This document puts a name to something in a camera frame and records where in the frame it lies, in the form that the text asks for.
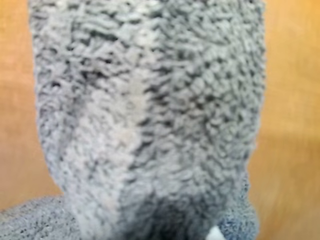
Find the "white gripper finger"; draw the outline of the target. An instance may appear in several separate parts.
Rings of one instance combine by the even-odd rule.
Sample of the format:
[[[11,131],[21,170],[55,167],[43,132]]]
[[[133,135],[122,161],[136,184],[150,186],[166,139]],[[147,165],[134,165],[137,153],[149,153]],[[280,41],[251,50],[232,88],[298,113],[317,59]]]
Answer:
[[[206,236],[206,240],[225,240],[225,237],[220,228],[216,225],[210,229]]]

